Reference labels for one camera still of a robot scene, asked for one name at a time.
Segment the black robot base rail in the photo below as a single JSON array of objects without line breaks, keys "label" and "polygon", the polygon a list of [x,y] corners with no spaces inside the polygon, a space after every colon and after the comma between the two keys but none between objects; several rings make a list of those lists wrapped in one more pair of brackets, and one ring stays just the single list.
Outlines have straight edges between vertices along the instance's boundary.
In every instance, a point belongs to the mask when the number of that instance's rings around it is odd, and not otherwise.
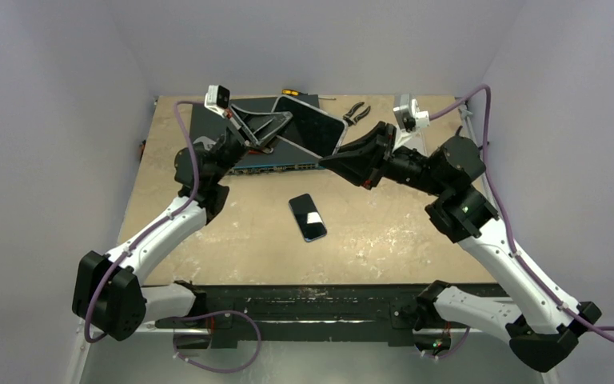
[{"label": "black robot base rail", "polygon": [[240,341],[383,342],[413,346],[445,325],[417,310],[427,284],[198,286],[193,312],[213,320],[157,320],[159,330],[210,336],[210,346]]}]

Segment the phone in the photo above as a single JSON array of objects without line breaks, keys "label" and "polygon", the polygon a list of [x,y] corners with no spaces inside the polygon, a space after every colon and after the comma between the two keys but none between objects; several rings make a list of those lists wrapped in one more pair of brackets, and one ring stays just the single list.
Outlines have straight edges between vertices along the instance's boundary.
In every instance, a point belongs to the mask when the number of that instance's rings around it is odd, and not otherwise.
[{"label": "phone", "polygon": [[291,113],[289,123],[278,137],[316,158],[338,152],[348,130],[341,118],[288,95],[276,99],[272,112]]}]

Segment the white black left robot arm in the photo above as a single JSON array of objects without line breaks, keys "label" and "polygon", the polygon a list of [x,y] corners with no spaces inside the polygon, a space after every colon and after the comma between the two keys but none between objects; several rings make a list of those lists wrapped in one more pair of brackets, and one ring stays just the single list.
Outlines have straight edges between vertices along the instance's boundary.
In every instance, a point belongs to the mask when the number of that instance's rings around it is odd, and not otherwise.
[{"label": "white black left robot arm", "polygon": [[251,112],[235,105],[212,106],[211,111],[230,125],[210,144],[195,142],[188,129],[181,128],[185,148],[175,158],[181,189],[172,202],[122,244],[104,253],[90,251],[80,260],[72,311],[84,321],[87,342],[105,336],[121,341],[143,323],[167,318],[188,327],[204,322],[206,305],[197,300],[191,284],[145,286],[144,281],[166,256],[221,213],[229,195],[221,179],[251,150],[273,144],[293,117],[290,112]]}]

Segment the blue smartphone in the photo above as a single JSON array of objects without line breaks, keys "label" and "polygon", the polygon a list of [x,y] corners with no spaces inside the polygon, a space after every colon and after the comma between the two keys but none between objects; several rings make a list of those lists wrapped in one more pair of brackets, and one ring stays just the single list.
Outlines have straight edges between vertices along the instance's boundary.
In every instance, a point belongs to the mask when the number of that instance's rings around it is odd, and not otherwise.
[{"label": "blue smartphone", "polygon": [[312,242],[327,235],[323,218],[310,194],[291,198],[289,208],[304,241]]}]

